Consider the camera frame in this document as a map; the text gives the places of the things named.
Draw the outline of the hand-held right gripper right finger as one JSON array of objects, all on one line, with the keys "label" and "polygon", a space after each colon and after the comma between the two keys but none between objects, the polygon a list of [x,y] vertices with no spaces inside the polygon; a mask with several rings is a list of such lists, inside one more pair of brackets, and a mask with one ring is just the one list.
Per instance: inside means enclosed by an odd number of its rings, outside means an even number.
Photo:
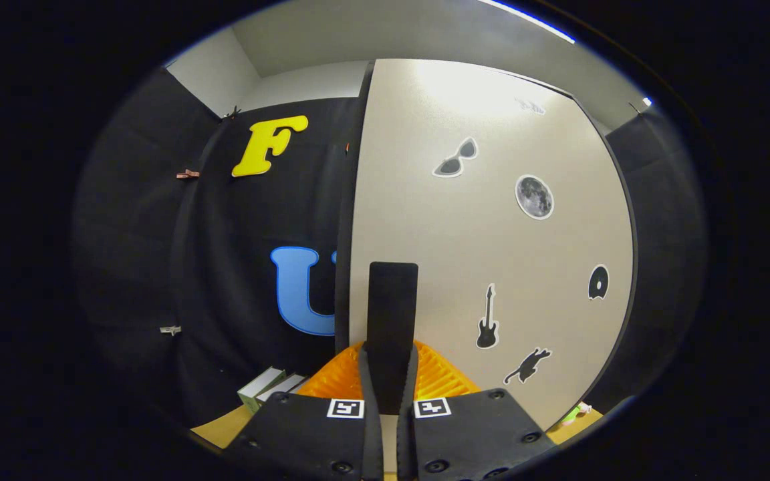
[{"label": "hand-held right gripper right finger", "polygon": [[513,479],[558,450],[505,389],[446,397],[467,378],[421,342],[410,352],[396,425],[398,480]]}]

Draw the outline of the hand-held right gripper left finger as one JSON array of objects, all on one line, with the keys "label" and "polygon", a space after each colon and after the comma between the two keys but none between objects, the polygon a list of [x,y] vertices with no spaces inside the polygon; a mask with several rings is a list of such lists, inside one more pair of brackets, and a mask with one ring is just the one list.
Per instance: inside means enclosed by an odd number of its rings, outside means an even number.
[{"label": "hand-held right gripper left finger", "polygon": [[322,372],[328,380],[348,380],[360,395],[272,393],[222,453],[245,480],[385,479],[366,344],[346,348]]}]

